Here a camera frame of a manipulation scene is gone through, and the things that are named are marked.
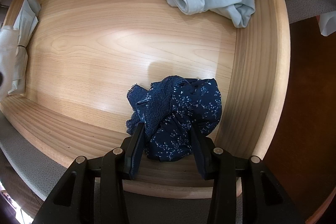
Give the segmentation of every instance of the black hole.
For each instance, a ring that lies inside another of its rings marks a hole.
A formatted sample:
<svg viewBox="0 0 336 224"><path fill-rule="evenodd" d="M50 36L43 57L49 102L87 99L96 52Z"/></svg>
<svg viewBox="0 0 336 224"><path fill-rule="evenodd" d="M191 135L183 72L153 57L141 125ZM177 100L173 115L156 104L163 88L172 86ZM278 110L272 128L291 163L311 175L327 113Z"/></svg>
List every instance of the black hole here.
<svg viewBox="0 0 336 224"><path fill-rule="evenodd" d="M283 202L279 192L264 172L261 173L261 183L263 187L265 203L267 206L277 205Z"/></svg>
<svg viewBox="0 0 336 224"><path fill-rule="evenodd" d="M54 199L54 204L70 207L72 193L74 191L76 172L72 172L68 177L68 180L64 183L62 188L59 190L59 193Z"/></svg>

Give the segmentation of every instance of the wooden tray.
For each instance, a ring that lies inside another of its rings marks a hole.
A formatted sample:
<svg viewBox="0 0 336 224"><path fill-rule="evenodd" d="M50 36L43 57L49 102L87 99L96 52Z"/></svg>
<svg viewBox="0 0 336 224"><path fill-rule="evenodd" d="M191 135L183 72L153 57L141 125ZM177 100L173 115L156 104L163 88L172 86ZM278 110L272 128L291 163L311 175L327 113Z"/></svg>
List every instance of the wooden tray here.
<svg viewBox="0 0 336 224"><path fill-rule="evenodd" d="M12 25L23 0L13 0ZM287 88L290 38L284 0L256 0L247 28L213 12L186 16L166 0L40 0L28 46L26 93L1 111L47 156L68 167L79 155L104 155L127 136L126 93L168 75L215 78L223 115L211 133L235 156L263 158ZM142 159L127 191L169 198L210 198L193 156ZM237 194L241 191L237 182Z"/></svg>

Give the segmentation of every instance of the metal screw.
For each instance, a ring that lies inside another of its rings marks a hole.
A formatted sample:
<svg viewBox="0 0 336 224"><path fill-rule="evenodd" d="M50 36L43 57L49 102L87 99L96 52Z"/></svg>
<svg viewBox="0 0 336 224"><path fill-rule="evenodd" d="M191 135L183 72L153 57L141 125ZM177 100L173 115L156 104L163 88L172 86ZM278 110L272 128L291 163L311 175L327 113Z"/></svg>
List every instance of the metal screw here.
<svg viewBox="0 0 336 224"><path fill-rule="evenodd" d="M220 155L220 154L222 154L222 153L224 152L224 150L221 149L220 147L215 147L215 148L213 149L213 152L214 152L215 154Z"/></svg>
<svg viewBox="0 0 336 224"><path fill-rule="evenodd" d="M260 162L260 158L257 157L257 156L253 156L253 157L251 157L251 162L253 162L255 164L258 164Z"/></svg>
<svg viewBox="0 0 336 224"><path fill-rule="evenodd" d="M81 164L81 163L84 162L84 161L85 161L85 157L83 157L83 156L79 156L79 157L76 158L76 162L77 162L78 164Z"/></svg>
<svg viewBox="0 0 336 224"><path fill-rule="evenodd" d="M119 155L122 152L123 152L123 150L120 147L117 147L117 148L113 149L113 154L115 154L115 155Z"/></svg>

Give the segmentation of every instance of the blue cloth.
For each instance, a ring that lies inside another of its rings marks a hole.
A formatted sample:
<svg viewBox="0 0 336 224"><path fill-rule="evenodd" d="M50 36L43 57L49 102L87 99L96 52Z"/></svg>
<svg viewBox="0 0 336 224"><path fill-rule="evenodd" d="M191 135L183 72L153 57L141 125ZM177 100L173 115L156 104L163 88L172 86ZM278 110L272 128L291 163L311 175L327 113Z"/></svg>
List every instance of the blue cloth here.
<svg viewBox="0 0 336 224"><path fill-rule="evenodd" d="M145 123L145 152L159 161L175 161L192 153L188 132L196 123L210 134L221 119L221 94L215 79L168 76L151 84L150 90L134 85L127 93L134 113L126 122L132 135Z"/></svg>

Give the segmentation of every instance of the brown wooden floor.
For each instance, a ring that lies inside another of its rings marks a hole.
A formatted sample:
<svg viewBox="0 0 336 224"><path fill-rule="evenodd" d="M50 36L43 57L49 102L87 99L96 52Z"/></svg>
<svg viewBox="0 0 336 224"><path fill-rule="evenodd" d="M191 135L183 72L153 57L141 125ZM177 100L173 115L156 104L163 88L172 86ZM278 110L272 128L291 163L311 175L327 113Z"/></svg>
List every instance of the brown wooden floor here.
<svg viewBox="0 0 336 224"><path fill-rule="evenodd" d="M336 185L336 33L322 36L315 17L290 32L286 100L264 161L307 219Z"/></svg>

